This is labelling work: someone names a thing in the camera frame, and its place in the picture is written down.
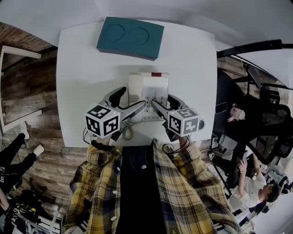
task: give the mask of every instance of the white cube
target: white cube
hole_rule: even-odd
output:
[[[168,129],[183,137],[198,130],[199,114],[192,108],[168,113]]]
[[[97,105],[86,113],[87,129],[100,138],[120,130],[120,112]]]

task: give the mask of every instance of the white frame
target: white frame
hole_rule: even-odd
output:
[[[3,61],[4,53],[21,55],[21,56],[26,56],[26,57],[35,58],[35,59],[40,59],[42,57],[42,55],[39,53],[35,53],[35,52],[31,52],[31,51],[27,51],[27,50],[15,48],[15,47],[1,46],[0,45],[0,71],[2,69],[2,61]],[[31,114],[20,117],[19,119],[16,119],[16,120],[10,122],[9,124],[5,125],[4,120],[3,120],[3,116],[5,116],[5,113],[2,113],[1,89],[0,89],[0,123],[1,123],[2,133],[8,131],[9,129],[11,129],[11,128],[23,123],[23,122],[25,122],[29,118],[34,117],[34,116],[38,116],[40,114],[42,114],[42,110],[38,110],[38,111],[35,111]]]

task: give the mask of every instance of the yellow plaid shirt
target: yellow plaid shirt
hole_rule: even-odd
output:
[[[173,160],[162,151],[162,145],[154,139],[155,171],[167,233],[215,234],[214,223],[220,223],[228,233],[242,233],[229,209],[221,182],[201,160],[196,144],[190,143]],[[121,152],[121,147],[112,146],[110,151],[104,151],[88,146],[87,160],[77,168],[71,182],[73,195],[64,232],[76,226],[87,212],[90,213],[88,234],[116,232],[120,217]],[[87,210],[85,203],[89,202],[91,208]]]

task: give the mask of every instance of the plaid sleeve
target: plaid sleeve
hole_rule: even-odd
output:
[[[87,211],[84,200],[91,200],[94,185],[110,158],[108,151],[99,150],[92,145],[88,146],[87,160],[77,168],[73,180],[70,182],[72,197],[65,215],[64,232],[76,226],[79,216]]]
[[[223,224],[231,233],[242,233],[230,211],[220,180],[201,160],[201,152],[195,143],[182,150],[174,158],[174,164],[205,204],[212,221]]]

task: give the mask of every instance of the man in white t-shirt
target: man in white t-shirt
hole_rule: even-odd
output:
[[[247,160],[244,159],[238,164],[240,177],[238,186],[233,190],[237,197],[247,208],[254,207],[262,201],[274,202],[280,195],[280,186],[267,185],[266,179],[261,173],[260,164],[257,157],[253,154],[253,163],[256,172],[256,179],[245,177]]]

